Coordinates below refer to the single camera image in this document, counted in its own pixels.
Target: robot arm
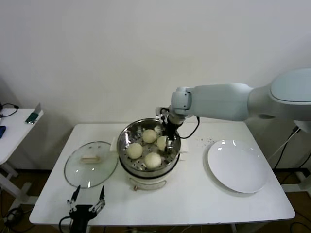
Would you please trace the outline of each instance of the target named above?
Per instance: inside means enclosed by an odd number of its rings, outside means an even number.
[[[311,133],[310,87],[311,69],[285,73],[255,89],[241,83],[179,87],[172,94],[166,126],[176,131],[192,115],[233,121],[258,116],[294,120]]]

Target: table leg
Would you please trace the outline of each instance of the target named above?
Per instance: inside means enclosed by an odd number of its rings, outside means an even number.
[[[261,227],[268,224],[269,222],[258,222],[258,223],[249,223],[241,229],[237,230],[236,233],[255,233],[258,231]]]
[[[8,163],[1,164],[0,167],[5,170],[8,174],[11,174],[14,177],[18,176],[18,173],[12,168]]]
[[[21,204],[34,205],[38,199],[38,197],[27,195],[27,192],[32,185],[30,182],[26,182],[23,185],[22,189],[19,189],[16,185],[10,182],[6,177],[0,174],[0,184],[5,189],[5,191],[7,191],[13,197],[16,198],[12,206],[10,207],[10,209],[17,208]]]

